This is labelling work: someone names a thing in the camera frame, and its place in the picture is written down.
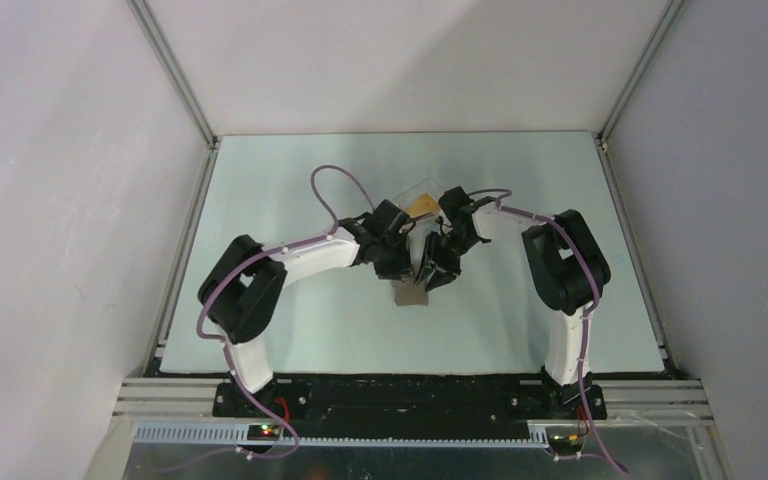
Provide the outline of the grey card holder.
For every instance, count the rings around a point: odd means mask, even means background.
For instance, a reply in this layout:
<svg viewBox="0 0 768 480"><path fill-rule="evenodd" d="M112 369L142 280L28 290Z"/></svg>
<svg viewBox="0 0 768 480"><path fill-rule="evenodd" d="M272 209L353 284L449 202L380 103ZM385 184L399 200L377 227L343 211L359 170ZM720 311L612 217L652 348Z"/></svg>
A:
<svg viewBox="0 0 768 480"><path fill-rule="evenodd" d="M397 307L427 306L429 295L424 284L415 284L412 278L391 282L393 301Z"/></svg>

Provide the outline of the clear plastic card box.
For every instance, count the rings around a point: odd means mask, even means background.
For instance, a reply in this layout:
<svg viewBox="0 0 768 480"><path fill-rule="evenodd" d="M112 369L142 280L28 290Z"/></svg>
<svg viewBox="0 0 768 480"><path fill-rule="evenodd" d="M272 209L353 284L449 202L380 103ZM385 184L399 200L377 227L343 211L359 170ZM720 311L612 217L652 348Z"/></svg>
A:
<svg viewBox="0 0 768 480"><path fill-rule="evenodd" d="M442 216L439 198L443 193L442 186L434 178L426 177L390 200L408 215L409 224L418 226Z"/></svg>

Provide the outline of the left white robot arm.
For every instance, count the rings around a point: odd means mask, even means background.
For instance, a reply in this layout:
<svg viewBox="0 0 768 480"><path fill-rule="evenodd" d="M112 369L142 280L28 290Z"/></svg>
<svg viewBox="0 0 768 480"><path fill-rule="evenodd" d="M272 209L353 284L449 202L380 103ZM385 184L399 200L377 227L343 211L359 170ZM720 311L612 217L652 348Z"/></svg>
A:
<svg viewBox="0 0 768 480"><path fill-rule="evenodd" d="M310 238L266 247L249 235L235 238L200 286L196 333L220 342L240 386L238 404L264 416L276 403L265 332L285 287L314 275L371 264L395 281L412 267L409 234L416 219L389 200L357 217L337 220Z"/></svg>

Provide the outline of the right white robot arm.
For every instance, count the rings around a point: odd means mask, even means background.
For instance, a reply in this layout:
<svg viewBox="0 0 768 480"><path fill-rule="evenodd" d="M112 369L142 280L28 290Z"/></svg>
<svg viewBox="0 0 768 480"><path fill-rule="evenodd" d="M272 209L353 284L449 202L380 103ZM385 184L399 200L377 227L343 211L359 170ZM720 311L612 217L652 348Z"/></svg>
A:
<svg viewBox="0 0 768 480"><path fill-rule="evenodd" d="M539 299L558 315L541 368L541 402L551 416L566 418L590 386L592 315L611 280L610 267L580 212L546 216L507 206L505 189L479 194L473 198L454 187L438 199L444 219L426 237L415 281L426 291L452 283L461 273L461 258L478 244L522 247Z"/></svg>

